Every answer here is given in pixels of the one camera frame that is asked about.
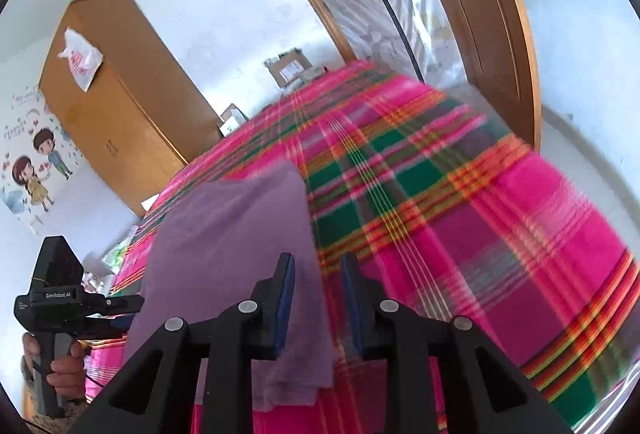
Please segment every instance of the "cartoon girl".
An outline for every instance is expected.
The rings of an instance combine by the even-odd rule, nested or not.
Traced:
[[[53,204],[49,197],[49,191],[44,188],[41,180],[36,176],[36,171],[31,164],[31,160],[27,156],[20,156],[14,163],[14,167],[11,171],[14,181],[21,187],[25,187],[27,192],[31,196],[31,204],[42,204],[45,212],[49,209],[45,204],[45,200]]]

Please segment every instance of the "door handle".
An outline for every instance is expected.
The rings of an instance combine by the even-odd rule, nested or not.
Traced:
[[[113,143],[111,143],[111,140],[107,142],[107,150],[113,157],[118,155],[118,149]]]

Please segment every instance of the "baseboard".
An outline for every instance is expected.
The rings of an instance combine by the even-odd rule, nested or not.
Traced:
[[[542,119],[564,135],[595,167],[620,199],[626,213],[640,230],[640,203],[618,170],[587,140],[579,130],[548,106],[542,105]]]

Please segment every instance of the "yellow dress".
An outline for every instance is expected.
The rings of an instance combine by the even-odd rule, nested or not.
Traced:
[[[31,195],[32,205],[40,204],[49,196],[49,191],[36,176],[27,181],[27,192]]]

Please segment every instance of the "cartoon couple decal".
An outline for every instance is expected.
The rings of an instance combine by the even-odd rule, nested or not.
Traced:
[[[55,149],[56,141],[53,137],[53,131],[48,128],[43,128],[33,137],[33,147],[36,151],[44,156],[47,156],[49,163],[53,165],[58,172],[60,172],[66,179],[73,174],[71,170],[62,161],[62,156]],[[24,187],[31,196],[31,205],[41,204],[45,212],[48,212],[46,202],[53,205],[53,201],[49,197],[49,191],[42,184],[40,178],[36,174],[36,170],[31,163],[31,159],[28,156],[20,156],[14,163],[12,168],[12,177],[14,181],[21,187]]]

